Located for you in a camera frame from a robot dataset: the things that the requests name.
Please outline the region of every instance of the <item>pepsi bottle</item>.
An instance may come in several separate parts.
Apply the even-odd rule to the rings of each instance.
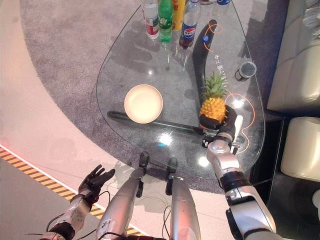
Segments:
[[[179,39],[180,46],[187,49],[192,46],[195,39],[197,22],[200,17],[199,0],[189,0],[184,7],[181,36]]]

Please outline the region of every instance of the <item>white bowl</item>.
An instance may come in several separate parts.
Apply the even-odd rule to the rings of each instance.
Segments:
[[[126,94],[124,110],[128,117],[139,124],[147,124],[159,117],[163,108],[160,92],[151,85],[137,85]]]

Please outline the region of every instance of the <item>black wire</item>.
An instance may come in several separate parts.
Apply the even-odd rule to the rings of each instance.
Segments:
[[[109,192],[109,191],[103,191],[102,193],[99,194],[99,197],[100,197],[102,194],[104,194],[104,193],[108,193],[108,195],[109,195],[109,202],[108,202],[108,204],[109,204],[109,203],[110,203],[110,198],[111,198],[111,195],[110,195],[110,192]],[[78,238],[77,240],[84,239],[85,237],[88,237],[88,236],[89,236],[90,234],[92,234],[95,230],[97,230],[97,229],[92,230],[92,231],[89,232],[87,235],[84,235],[84,236]]]
[[[38,235],[38,236],[42,236],[42,233],[25,233],[24,235]]]
[[[170,234],[169,234],[169,231],[167,229],[167,226],[166,226],[166,221],[171,213],[171,210],[169,211],[168,215],[166,216],[166,219],[165,219],[165,215],[166,215],[166,210],[171,207],[170,205],[169,206],[166,206],[166,208],[164,209],[164,212],[163,212],[163,226],[162,226],[162,238],[164,239],[164,228],[165,228],[165,231],[166,231],[166,234],[168,234],[168,237],[170,238]]]
[[[102,234],[102,236],[99,237],[98,240],[101,240],[105,235],[108,235],[108,234],[118,236],[118,237],[120,237],[120,238],[122,238],[122,239],[125,239],[125,240],[129,240],[127,237],[122,236],[122,235],[120,235],[120,234],[118,234],[118,233],[115,233],[115,232],[111,232],[111,231],[108,231],[108,232]]]
[[[104,194],[104,193],[108,193],[109,194],[109,202],[108,204],[110,203],[110,199],[111,199],[111,196],[110,196],[110,192],[109,191],[103,191],[102,193],[100,193],[99,197]]]
[[[54,220],[60,218],[62,215],[63,215],[63,213],[61,213],[59,216],[56,216],[56,217],[52,218],[52,219],[49,221],[49,223],[47,224],[47,226],[46,226],[46,228],[45,228],[45,232],[48,232],[49,227],[50,227],[50,224],[51,224]]]
[[[85,237],[88,237],[88,236],[89,236],[90,234],[92,234],[95,230],[92,230],[92,231],[89,232],[87,235],[84,235],[84,236],[78,238],[77,240],[84,239]]]
[[[252,186],[257,186],[257,185],[259,185],[259,184],[264,184],[264,183],[267,183],[267,182],[269,182],[269,181],[271,181],[271,180],[273,180],[274,178],[269,178],[269,179],[267,179],[267,180],[264,180],[264,181],[259,181],[259,182],[257,182],[257,183],[254,183],[254,184],[252,184]]]

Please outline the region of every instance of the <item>pineapple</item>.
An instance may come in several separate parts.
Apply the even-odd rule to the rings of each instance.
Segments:
[[[226,116],[226,105],[223,97],[227,93],[222,84],[222,76],[217,76],[213,72],[211,77],[206,77],[204,80],[206,100],[201,106],[200,115],[204,114],[207,118],[216,119],[222,123]]]

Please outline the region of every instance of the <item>bottle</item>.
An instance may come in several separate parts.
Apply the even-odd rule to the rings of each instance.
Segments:
[[[146,34],[151,39],[159,36],[158,2],[157,0],[141,0]]]
[[[184,7],[182,30],[179,39],[179,44],[183,47],[183,49],[187,49],[194,43],[195,32],[199,17],[199,0],[189,0]]]
[[[170,42],[172,38],[172,16],[174,7],[171,0],[160,0],[158,7],[160,40]]]
[[[221,17],[227,15],[229,3],[230,3],[230,0],[216,0],[214,2],[214,7],[213,7],[214,19],[219,21]]]
[[[177,31],[182,27],[182,19],[184,17],[184,9],[186,0],[172,0],[173,4],[173,21],[172,30]]]

